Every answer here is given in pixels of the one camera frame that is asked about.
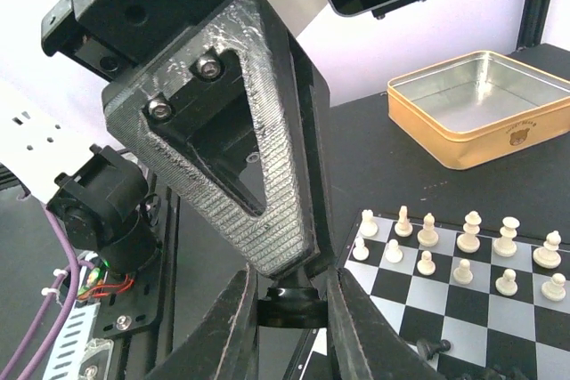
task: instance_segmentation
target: black table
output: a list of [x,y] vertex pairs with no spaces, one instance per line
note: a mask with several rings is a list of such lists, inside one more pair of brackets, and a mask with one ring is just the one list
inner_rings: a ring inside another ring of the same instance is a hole
[[[553,46],[541,45],[513,57],[570,79],[570,53]],[[460,172],[441,166],[388,119],[385,96],[335,107],[331,124],[336,248],[342,247],[363,208],[395,214],[400,205],[407,205],[412,216],[422,217],[429,211],[437,220],[456,224],[462,224],[465,214],[475,209],[490,230],[498,230],[502,217],[513,215],[521,222],[521,234],[544,237],[556,229],[570,243],[568,134]],[[17,201],[19,192],[0,192],[1,366],[35,315],[42,298],[39,291],[51,283],[53,268],[65,264],[38,204]],[[244,265],[232,247],[185,204],[180,231],[175,345],[190,334],[234,272]],[[269,281],[260,282],[260,294],[264,295]],[[54,312],[43,325],[42,336],[53,318]],[[260,380],[281,378],[300,335],[300,331],[261,329]]]

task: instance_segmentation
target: bear logo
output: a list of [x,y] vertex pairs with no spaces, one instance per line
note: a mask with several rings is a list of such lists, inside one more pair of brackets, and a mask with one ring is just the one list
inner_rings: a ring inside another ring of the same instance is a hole
[[519,131],[515,131],[514,133],[512,133],[510,135],[510,145],[511,146],[518,146],[519,144],[522,144],[523,142],[525,142],[526,137],[528,137],[528,132],[530,131],[530,128],[525,128],[525,129],[521,129]]

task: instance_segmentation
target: gold tin box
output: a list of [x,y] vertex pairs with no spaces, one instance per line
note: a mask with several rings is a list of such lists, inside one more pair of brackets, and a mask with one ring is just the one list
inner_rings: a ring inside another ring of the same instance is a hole
[[566,133],[570,83],[478,51],[392,79],[388,114],[442,165],[467,169]]

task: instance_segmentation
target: white chess piece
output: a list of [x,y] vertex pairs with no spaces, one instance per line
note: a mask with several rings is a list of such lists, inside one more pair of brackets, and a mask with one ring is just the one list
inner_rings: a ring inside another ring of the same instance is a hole
[[518,285],[515,282],[517,273],[512,269],[505,269],[502,276],[495,280],[495,287],[503,295],[511,296],[517,293]]
[[479,229],[479,224],[481,224],[481,217],[477,211],[471,211],[465,216],[465,224],[463,225],[462,233],[457,238],[457,247],[464,253],[475,253],[481,242],[477,237],[477,233],[481,230]]
[[402,205],[400,208],[398,222],[395,224],[394,231],[396,235],[402,238],[407,238],[413,232],[410,220],[408,220],[408,207],[406,205]]
[[541,286],[542,295],[553,302],[559,302],[566,297],[564,285],[566,278],[562,273],[555,273],[550,280],[544,282]]
[[471,263],[465,258],[460,260],[460,266],[453,271],[453,278],[461,285],[470,284],[473,280]]
[[556,269],[562,261],[558,253],[558,246],[561,241],[562,238],[556,230],[546,235],[542,247],[533,251],[533,260],[544,269]]
[[418,272],[424,276],[433,275],[436,271],[436,264],[431,259],[431,253],[424,251],[421,253],[421,260],[418,261]]
[[378,232],[378,225],[374,221],[374,214],[370,209],[362,211],[362,223],[358,231],[366,238],[371,238]]
[[513,239],[517,235],[520,222],[515,217],[502,219],[501,237],[493,241],[493,251],[501,257],[512,257],[517,251],[517,244]]
[[424,247],[433,247],[439,240],[435,223],[436,219],[431,213],[424,217],[424,227],[418,232],[418,242]]
[[386,250],[386,259],[391,263],[399,263],[403,259],[403,252],[400,249],[398,241],[391,239],[388,242],[388,248]]
[[354,259],[358,260],[359,262],[363,262],[368,258],[370,251],[365,245],[364,238],[357,237],[354,240],[354,249],[353,249],[353,257]]

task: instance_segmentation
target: black chess square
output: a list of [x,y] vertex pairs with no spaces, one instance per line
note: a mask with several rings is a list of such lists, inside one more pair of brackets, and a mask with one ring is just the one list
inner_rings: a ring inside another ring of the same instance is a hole
[[329,358],[317,352],[311,353],[311,357],[306,363],[303,380],[330,380],[331,378],[332,370]]
[[440,353],[438,358],[437,371],[446,378],[461,378],[465,374],[469,374],[471,378],[481,378],[483,374],[483,367],[466,360],[459,360],[445,353]]
[[430,311],[406,306],[403,310],[400,337],[410,344],[415,344],[420,338],[437,343],[442,339],[444,317]]
[[539,273],[544,276],[552,276],[554,273],[562,273],[566,278],[570,278],[570,253],[567,251],[558,251],[562,262],[556,269],[544,269],[543,267],[536,264],[533,260],[533,273]]
[[534,327],[538,343],[570,352],[569,314],[534,306]]
[[353,256],[352,249],[350,251],[350,256],[348,257],[348,260],[351,260],[356,263],[368,264],[369,266],[379,267],[380,262],[382,261],[382,255],[384,254],[384,247],[386,246],[386,244],[384,242],[378,242],[377,240],[364,238],[364,245],[366,245],[369,251],[369,255],[366,260],[361,262],[356,260]]
[[527,378],[536,378],[536,344],[524,338],[489,329],[487,367],[495,366],[506,373],[512,368],[518,368]]
[[411,276],[398,271],[379,269],[371,295],[386,298],[391,302],[405,304],[410,289]]
[[495,282],[502,276],[504,272],[504,267],[494,265],[491,266],[491,283],[489,284],[491,294],[500,295],[501,297],[505,298],[511,298],[523,303],[533,304],[533,274],[529,273],[528,271],[518,271],[515,269],[515,273],[517,274],[517,292],[514,295],[505,296],[497,291],[497,287],[495,286]]
[[418,257],[416,258],[416,267],[413,270],[414,276],[421,276],[422,278],[429,278],[432,280],[437,280],[445,284],[449,283],[449,278],[452,274],[452,263],[453,257],[449,255],[443,255],[438,253],[431,253],[431,259],[436,264],[436,271],[431,276],[423,276],[418,271],[418,261],[421,259],[421,251],[418,252]]
[[395,233],[394,227],[396,226],[396,223],[397,222],[394,222],[392,224],[392,229],[390,230],[390,235],[388,236],[388,241],[395,239],[403,247],[419,248],[418,232],[421,230],[421,226],[419,226],[418,224],[412,224],[411,226],[413,228],[413,231],[412,231],[411,235],[407,238],[402,238],[401,236],[398,236]]
[[449,286],[445,315],[471,324],[487,327],[489,295],[474,289]]
[[[457,240],[457,238],[459,237],[461,233],[457,233],[457,236],[455,237],[455,239]],[[490,238],[485,238],[485,237],[479,237],[479,242],[480,242],[480,246],[479,249],[477,249],[477,251],[475,253],[464,253],[463,251],[461,251],[458,247],[457,244],[455,244],[455,250],[453,251],[453,255],[455,255],[456,257],[460,257],[460,258],[467,258],[468,260],[474,260],[476,262],[481,262],[481,263],[490,263],[491,262],[491,253],[492,253],[492,246],[493,246],[493,240]]]

